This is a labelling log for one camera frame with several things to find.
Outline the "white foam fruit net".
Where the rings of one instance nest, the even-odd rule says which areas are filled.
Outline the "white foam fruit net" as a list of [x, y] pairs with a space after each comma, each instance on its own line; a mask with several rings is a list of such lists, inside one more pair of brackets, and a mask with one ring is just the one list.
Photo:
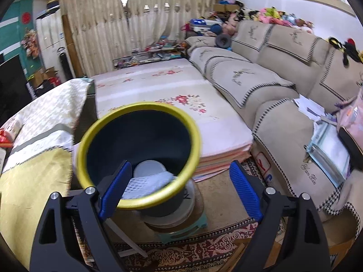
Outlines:
[[138, 199], [151, 195], [169, 185], [175, 176], [168, 172], [160, 172], [150, 176], [133, 177], [129, 181], [122, 199]]

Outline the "papers on sofa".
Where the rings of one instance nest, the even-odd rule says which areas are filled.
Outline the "papers on sofa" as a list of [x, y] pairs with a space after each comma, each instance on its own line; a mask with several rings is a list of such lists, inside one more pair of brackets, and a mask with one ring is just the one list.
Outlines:
[[338, 136], [336, 118], [303, 95], [294, 102], [298, 111], [313, 121], [313, 135], [305, 151], [334, 187], [341, 186], [349, 176], [350, 155]]

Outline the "black yellow plush toy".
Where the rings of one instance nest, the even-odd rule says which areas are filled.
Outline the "black yellow plush toy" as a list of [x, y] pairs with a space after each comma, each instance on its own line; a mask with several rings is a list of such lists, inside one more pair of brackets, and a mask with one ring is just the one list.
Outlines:
[[355, 41], [352, 38], [349, 38], [345, 43], [341, 43], [338, 39], [330, 37], [328, 42], [336, 50], [340, 50], [343, 53], [344, 67], [349, 67], [349, 57], [357, 63], [362, 63], [362, 52], [357, 50]]

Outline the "white plastic lid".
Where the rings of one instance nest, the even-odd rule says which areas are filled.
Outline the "white plastic lid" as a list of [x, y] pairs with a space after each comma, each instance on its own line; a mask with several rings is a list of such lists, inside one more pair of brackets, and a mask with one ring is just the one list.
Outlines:
[[135, 167], [133, 176], [134, 178], [149, 176], [164, 177], [167, 176], [167, 174], [166, 168], [162, 163], [155, 160], [145, 160]]

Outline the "yellow rimmed dark trash bin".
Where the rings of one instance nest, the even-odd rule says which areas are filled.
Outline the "yellow rimmed dark trash bin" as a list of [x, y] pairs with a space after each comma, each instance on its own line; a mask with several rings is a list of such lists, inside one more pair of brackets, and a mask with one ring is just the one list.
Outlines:
[[[110, 112], [86, 131], [76, 154], [76, 176], [83, 188], [97, 189], [101, 220], [116, 209], [164, 217], [182, 205], [200, 154], [200, 132], [186, 112], [169, 104], [140, 102]], [[162, 164], [172, 180], [149, 195], [125, 198], [137, 166], [146, 161]]]

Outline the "dark round cushion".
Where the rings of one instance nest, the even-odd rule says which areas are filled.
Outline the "dark round cushion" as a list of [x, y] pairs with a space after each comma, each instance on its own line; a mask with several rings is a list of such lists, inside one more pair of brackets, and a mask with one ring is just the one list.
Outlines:
[[231, 36], [229, 36], [228, 34], [219, 34], [216, 38], [215, 38], [215, 45], [219, 48], [222, 49], [228, 49], [231, 47]]

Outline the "pile of plush toys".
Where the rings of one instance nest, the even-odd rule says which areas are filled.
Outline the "pile of plush toys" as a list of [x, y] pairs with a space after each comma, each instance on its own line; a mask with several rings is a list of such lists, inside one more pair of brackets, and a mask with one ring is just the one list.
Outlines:
[[211, 36], [225, 33], [234, 36], [241, 21], [260, 22], [284, 27], [296, 28], [313, 34], [312, 22], [296, 17], [295, 14], [277, 10], [275, 7], [253, 10], [244, 7], [236, 0], [222, 0], [213, 5], [213, 12], [208, 17], [192, 18], [186, 22], [181, 31], [186, 37]]

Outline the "pink bag on sofa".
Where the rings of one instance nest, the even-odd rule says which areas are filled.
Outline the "pink bag on sofa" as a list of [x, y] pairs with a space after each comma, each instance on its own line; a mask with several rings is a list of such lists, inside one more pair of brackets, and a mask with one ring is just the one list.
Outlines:
[[354, 137], [362, 137], [362, 88], [357, 96], [337, 114], [338, 128], [346, 129]]

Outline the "red snack wrapper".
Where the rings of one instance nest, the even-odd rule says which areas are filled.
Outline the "red snack wrapper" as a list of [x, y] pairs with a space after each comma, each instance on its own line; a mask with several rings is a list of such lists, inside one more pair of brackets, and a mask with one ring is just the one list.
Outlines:
[[7, 137], [3, 128], [0, 129], [0, 148], [12, 148], [13, 142]]

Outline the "low shelf with toys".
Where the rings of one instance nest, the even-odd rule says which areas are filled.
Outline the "low shelf with toys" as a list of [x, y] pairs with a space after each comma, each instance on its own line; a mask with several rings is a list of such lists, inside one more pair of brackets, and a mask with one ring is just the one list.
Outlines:
[[144, 49], [133, 49], [130, 56], [113, 60], [115, 70], [133, 66], [146, 65], [160, 61], [169, 61], [185, 57], [186, 43], [161, 37], [157, 42]]

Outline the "beige sectional sofa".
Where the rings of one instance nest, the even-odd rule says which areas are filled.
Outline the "beige sectional sofa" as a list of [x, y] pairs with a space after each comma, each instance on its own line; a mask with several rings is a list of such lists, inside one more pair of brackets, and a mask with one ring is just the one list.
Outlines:
[[214, 37], [186, 41], [189, 59], [251, 129], [252, 155], [268, 185], [282, 193], [309, 193], [332, 238], [362, 230], [362, 173], [333, 184], [309, 158], [314, 122], [295, 100], [304, 96], [333, 114], [356, 96], [362, 64], [313, 34], [280, 25], [244, 21], [231, 49]]

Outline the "black tower fan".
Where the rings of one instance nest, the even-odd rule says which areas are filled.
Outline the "black tower fan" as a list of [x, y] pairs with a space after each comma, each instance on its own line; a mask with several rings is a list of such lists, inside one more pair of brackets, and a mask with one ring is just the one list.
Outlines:
[[59, 47], [57, 49], [57, 54], [59, 56], [59, 61], [60, 61], [61, 67], [63, 68], [63, 72], [64, 72], [64, 75], [65, 75], [66, 81], [72, 80], [73, 79], [73, 74], [72, 74], [72, 71], [71, 71], [71, 68], [70, 68], [70, 65], [69, 65], [69, 62], [68, 62], [68, 58], [66, 56], [65, 48], [64, 47]]

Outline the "stacked cardboard boxes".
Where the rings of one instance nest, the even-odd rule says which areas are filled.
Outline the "stacked cardboard boxes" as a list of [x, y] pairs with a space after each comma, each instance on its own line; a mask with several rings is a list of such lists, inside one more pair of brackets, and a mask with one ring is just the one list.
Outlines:
[[232, 13], [244, 7], [244, 3], [238, 0], [215, 0], [213, 11], [217, 13]]

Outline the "black television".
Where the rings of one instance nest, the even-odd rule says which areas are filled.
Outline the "black television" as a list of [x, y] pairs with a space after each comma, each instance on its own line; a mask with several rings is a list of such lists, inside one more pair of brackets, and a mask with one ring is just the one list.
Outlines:
[[19, 55], [1, 64], [0, 125], [32, 102]]

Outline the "floral cream floor mat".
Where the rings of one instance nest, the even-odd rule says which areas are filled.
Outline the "floral cream floor mat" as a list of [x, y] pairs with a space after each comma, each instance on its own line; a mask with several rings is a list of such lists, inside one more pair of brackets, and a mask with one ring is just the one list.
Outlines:
[[97, 114], [134, 102], [169, 104], [189, 114], [202, 139], [196, 179], [250, 158], [252, 132], [232, 105], [185, 59], [149, 63], [95, 75]]

